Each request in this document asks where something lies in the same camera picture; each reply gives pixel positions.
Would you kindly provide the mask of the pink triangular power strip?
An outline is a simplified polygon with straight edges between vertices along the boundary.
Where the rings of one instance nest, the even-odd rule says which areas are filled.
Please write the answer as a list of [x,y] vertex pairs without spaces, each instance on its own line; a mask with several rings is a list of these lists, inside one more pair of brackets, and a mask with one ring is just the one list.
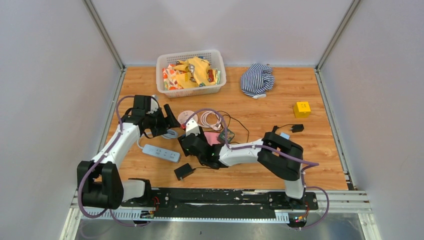
[[208,132],[205,132],[204,135],[205,135],[205,138],[207,140],[207,143],[210,146],[221,144],[221,142],[219,140],[220,133],[208,131]]

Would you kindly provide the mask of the dark green adapter plug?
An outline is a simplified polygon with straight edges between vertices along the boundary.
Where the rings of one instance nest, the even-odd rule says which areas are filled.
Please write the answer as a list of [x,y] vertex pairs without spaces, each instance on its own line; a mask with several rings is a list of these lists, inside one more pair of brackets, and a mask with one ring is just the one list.
[[219,135],[219,140],[221,143],[225,144],[225,143],[230,143],[233,138],[235,137],[234,132],[232,132],[231,130],[224,128]]

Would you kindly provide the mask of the light blue charger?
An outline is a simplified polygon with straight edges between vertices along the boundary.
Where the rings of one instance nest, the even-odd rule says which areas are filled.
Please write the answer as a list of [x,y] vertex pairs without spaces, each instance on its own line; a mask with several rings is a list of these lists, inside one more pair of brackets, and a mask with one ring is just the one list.
[[288,134],[286,134],[286,133],[284,133],[284,132],[281,132],[281,133],[280,133],[280,136],[281,136],[281,137],[283,137],[283,138],[285,138],[285,139],[287,139],[287,140],[289,140],[289,139],[290,139],[290,135],[288,135]]

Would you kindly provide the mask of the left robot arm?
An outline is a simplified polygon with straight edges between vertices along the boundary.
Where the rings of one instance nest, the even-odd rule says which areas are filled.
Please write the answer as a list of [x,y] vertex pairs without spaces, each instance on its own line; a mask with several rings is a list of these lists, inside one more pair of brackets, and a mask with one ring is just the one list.
[[179,128],[169,104],[161,106],[152,95],[132,95],[132,107],[120,114],[119,105],[115,113],[117,128],[108,143],[92,159],[81,161],[76,169],[78,205],[85,207],[116,210],[127,200],[140,206],[149,206],[154,200],[152,186],[148,179],[121,179],[119,169],[130,148],[142,136],[155,138]]

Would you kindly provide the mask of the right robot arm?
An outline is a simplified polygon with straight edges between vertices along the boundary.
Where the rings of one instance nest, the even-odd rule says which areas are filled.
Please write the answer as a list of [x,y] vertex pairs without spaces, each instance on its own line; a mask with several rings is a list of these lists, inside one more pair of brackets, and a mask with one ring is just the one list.
[[298,209],[306,201],[301,180],[304,149],[299,144],[274,132],[242,144],[210,145],[203,133],[184,134],[177,138],[185,156],[195,156],[202,166],[218,170],[240,164],[260,163],[275,176],[284,180],[285,201]]

